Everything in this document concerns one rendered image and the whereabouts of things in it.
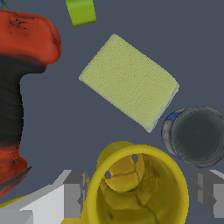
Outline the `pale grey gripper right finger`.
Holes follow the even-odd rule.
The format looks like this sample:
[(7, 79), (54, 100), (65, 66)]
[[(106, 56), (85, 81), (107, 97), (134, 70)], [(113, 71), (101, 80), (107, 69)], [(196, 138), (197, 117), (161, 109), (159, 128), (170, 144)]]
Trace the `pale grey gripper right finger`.
[(191, 171), (193, 197), (214, 217), (224, 219), (224, 173), (217, 170)]

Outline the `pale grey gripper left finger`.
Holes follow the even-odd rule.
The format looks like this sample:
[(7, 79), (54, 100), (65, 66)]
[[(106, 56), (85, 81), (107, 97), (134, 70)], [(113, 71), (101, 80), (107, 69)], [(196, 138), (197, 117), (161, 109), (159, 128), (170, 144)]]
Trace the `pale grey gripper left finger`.
[(64, 170), (51, 185), (0, 208), (0, 224), (60, 224), (80, 218), (87, 177), (87, 171)]

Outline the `blue labelled metal can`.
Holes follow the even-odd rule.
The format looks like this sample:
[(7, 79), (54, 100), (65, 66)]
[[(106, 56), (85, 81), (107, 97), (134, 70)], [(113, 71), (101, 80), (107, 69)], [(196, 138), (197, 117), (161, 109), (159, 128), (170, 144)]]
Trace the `blue labelled metal can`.
[(164, 120), (161, 137), (174, 157), (192, 167), (213, 167), (224, 158), (224, 117), (212, 108), (173, 111)]

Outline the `yellow mug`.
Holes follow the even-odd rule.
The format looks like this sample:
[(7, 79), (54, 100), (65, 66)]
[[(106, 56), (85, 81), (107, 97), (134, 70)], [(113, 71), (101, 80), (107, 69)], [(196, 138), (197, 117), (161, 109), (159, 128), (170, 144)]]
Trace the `yellow mug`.
[(79, 218), (60, 224), (185, 224), (189, 208), (186, 179), (177, 163), (147, 144), (108, 145), (86, 180)]

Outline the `red and black power drill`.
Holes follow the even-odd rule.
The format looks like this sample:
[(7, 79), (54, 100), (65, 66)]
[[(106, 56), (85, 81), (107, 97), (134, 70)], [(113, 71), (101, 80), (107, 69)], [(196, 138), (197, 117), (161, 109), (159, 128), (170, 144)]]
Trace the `red and black power drill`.
[(60, 55), (60, 34), (49, 19), (0, 10), (0, 197), (30, 170), (19, 156), (24, 127), (20, 80), (26, 74), (43, 73)]

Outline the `pale yellow-green sponge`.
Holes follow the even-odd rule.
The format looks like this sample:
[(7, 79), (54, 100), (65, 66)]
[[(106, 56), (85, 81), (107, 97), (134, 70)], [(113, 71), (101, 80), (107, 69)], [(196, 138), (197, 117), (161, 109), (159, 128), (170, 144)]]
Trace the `pale yellow-green sponge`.
[(92, 58), (79, 80), (147, 132), (152, 132), (179, 91), (175, 78), (116, 34)]

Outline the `lime green block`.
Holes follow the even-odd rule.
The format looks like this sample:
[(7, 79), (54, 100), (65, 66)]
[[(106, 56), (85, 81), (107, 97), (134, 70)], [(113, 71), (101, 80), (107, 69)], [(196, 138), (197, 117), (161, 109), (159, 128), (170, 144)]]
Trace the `lime green block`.
[(66, 0), (66, 7), (74, 27), (96, 22), (93, 0)]

